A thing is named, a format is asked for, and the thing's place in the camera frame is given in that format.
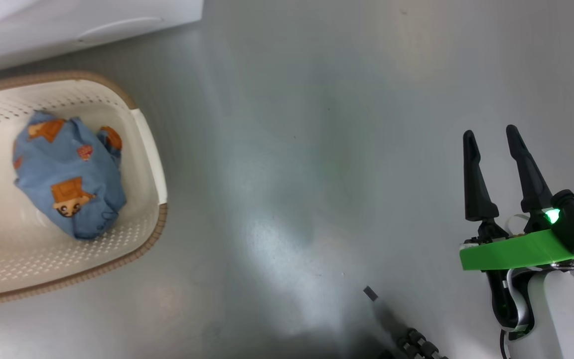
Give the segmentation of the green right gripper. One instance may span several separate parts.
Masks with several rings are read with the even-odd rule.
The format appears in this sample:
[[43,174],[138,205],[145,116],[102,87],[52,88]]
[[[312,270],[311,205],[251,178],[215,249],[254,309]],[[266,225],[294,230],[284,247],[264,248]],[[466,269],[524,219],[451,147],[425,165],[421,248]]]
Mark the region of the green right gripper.
[[[512,158],[516,161],[524,213],[551,207],[551,190],[520,132],[506,127]],[[472,130],[463,135],[465,219],[481,222],[478,237],[460,246],[459,258],[464,271],[495,271],[537,267],[574,260],[572,254],[550,229],[510,235],[494,222],[499,209],[488,194],[480,168],[480,150]]]

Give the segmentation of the cream perforated laundry basket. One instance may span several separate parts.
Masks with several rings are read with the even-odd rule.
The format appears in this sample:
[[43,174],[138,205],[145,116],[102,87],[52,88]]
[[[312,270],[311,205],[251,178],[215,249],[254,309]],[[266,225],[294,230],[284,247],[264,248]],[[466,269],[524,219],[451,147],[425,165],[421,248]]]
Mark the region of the cream perforated laundry basket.
[[[123,139],[127,204],[100,238],[77,241],[14,185],[13,141],[35,111],[79,117]],[[145,116],[118,84],[89,71],[0,80],[0,304],[66,288],[139,259],[162,235],[168,191]]]

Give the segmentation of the blue cartoon print garment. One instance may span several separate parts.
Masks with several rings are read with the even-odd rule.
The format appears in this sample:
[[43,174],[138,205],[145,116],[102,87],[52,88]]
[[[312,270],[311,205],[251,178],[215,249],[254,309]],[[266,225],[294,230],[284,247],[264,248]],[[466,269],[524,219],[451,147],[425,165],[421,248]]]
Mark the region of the blue cartoon print garment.
[[80,118],[36,111],[14,140],[14,183],[71,238],[96,239],[127,202],[122,150],[121,136],[109,126],[93,132]]

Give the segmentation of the white front-load washing machine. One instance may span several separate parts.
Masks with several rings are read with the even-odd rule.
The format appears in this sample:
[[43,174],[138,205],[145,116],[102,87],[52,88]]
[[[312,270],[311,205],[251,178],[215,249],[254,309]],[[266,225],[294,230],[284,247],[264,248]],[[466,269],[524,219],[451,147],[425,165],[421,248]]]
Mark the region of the white front-load washing machine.
[[0,0],[0,70],[197,22],[204,0]]

